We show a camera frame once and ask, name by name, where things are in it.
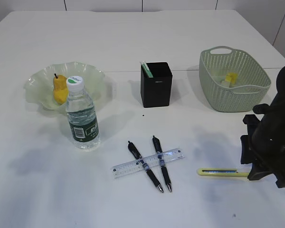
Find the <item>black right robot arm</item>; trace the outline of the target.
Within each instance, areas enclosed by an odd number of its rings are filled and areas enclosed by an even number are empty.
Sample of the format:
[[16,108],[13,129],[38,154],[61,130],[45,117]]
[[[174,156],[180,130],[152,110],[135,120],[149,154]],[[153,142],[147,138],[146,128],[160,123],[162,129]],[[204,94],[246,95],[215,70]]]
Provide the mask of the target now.
[[275,175],[278,188],[285,188],[285,66],[276,78],[272,103],[258,104],[245,115],[247,134],[242,135],[241,164],[251,164],[250,181]]

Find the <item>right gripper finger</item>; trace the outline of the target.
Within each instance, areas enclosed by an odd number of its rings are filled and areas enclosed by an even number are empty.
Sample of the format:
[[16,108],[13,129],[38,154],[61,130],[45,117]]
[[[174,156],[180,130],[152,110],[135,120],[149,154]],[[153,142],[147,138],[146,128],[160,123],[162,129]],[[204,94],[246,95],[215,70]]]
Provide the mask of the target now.
[[283,159],[278,167],[274,171],[274,175],[277,178],[275,182],[278,188],[285,188],[285,159]]
[[248,179],[250,181],[257,181],[260,180],[268,175],[272,174],[272,172],[262,164],[259,163],[253,163],[251,167],[251,171],[248,174]]

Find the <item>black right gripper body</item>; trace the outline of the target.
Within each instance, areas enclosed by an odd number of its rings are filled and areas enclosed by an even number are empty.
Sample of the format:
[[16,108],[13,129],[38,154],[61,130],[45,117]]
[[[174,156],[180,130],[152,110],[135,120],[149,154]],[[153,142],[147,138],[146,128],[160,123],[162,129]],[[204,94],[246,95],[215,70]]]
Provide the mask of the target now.
[[241,164],[252,164],[252,171],[285,171],[285,103],[258,104],[253,112],[243,119]]

